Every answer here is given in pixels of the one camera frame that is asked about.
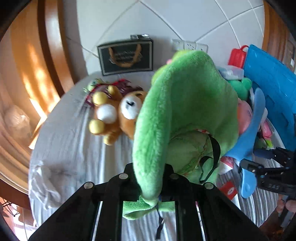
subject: brown rope handle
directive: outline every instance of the brown rope handle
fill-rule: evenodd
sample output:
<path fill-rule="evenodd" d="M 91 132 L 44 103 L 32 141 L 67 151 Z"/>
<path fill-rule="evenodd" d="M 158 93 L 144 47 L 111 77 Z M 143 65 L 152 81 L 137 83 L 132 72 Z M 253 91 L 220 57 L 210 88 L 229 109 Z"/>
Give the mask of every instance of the brown rope handle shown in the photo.
<path fill-rule="evenodd" d="M 113 62 L 116 65 L 118 65 L 119 67 L 123 67 L 123 68 L 130 68 L 130 67 L 132 67 L 132 65 L 134 63 L 137 62 L 139 54 L 140 54 L 142 48 L 141 48 L 140 44 L 137 44 L 135 55 L 133 56 L 133 60 L 131 62 L 118 62 L 118 61 L 116 61 L 114 53 L 113 53 L 113 49 L 111 47 L 109 47 L 108 50 L 109 50 L 109 54 L 110 54 L 111 59 L 113 60 Z"/>

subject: red handle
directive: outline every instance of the red handle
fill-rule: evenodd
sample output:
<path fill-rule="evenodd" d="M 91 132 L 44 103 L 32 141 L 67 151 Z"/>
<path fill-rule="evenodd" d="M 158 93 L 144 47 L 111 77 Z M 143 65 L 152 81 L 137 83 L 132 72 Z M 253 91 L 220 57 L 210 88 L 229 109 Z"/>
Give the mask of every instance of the red handle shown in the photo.
<path fill-rule="evenodd" d="M 249 47 L 248 45 L 244 45 L 241 47 L 241 50 L 243 50 L 245 47 Z"/>

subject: yellow plush toy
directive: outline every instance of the yellow plush toy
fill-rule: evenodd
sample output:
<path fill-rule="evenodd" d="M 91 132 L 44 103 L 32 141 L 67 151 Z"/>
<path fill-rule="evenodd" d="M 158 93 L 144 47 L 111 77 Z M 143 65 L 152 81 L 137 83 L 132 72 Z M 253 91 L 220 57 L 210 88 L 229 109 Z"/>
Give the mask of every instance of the yellow plush toy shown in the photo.
<path fill-rule="evenodd" d="M 104 143 L 112 145 L 122 133 L 118 119 L 118 109 L 122 94 L 116 86 L 109 85 L 108 95 L 98 91 L 92 99 L 95 105 L 94 118 L 89 122 L 89 130 L 94 135 L 104 136 Z"/>
<path fill-rule="evenodd" d="M 130 92 L 121 100 L 119 105 L 120 128 L 132 140 L 135 134 L 136 121 L 146 95 L 147 92 L 145 91 Z"/>

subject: silver screw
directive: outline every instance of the silver screw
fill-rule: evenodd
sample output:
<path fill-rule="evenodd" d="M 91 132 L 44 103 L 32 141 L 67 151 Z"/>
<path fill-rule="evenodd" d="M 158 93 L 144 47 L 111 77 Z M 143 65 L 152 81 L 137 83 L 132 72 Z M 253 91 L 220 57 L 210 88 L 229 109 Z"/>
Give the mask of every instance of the silver screw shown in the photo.
<path fill-rule="evenodd" d="M 176 174 L 176 173 L 173 173 L 170 175 L 170 178 L 173 179 L 173 180 L 177 180 L 179 178 L 179 175 Z"/>
<path fill-rule="evenodd" d="M 85 189 L 91 189 L 93 186 L 94 186 L 94 184 L 91 183 L 91 182 L 87 182 L 87 183 L 85 183 L 85 184 L 83 185 L 83 187 L 84 187 Z"/>
<path fill-rule="evenodd" d="M 205 183 L 205 188 L 206 189 L 213 189 L 214 185 L 212 183 Z"/>
<path fill-rule="evenodd" d="M 119 178 L 120 178 L 120 179 L 127 179 L 127 178 L 128 178 L 128 175 L 127 175 L 126 173 L 121 173 L 121 174 L 119 175 Z"/>

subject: electrical outlet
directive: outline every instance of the electrical outlet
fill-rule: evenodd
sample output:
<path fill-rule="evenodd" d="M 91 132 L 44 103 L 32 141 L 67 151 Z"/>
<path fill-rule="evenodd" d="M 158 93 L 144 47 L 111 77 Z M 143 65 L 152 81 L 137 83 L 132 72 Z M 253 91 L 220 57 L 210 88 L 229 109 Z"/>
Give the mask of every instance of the electrical outlet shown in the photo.
<path fill-rule="evenodd" d="M 201 50 L 207 53 L 208 48 L 209 46 L 207 46 L 206 44 L 200 44 L 200 43 L 196 44 L 196 50 Z"/>
<path fill-rule="evenodd" d="M 185 41 L 184 42 L 184 49 L 185 50 L 195 50 L 196 49 L 196 42 Z"/>
<path fill-rule="evenodd" d="M 173 50 L 179 51 L 184 49 L 184 41 L 180 39 L 172 39 Z"/>

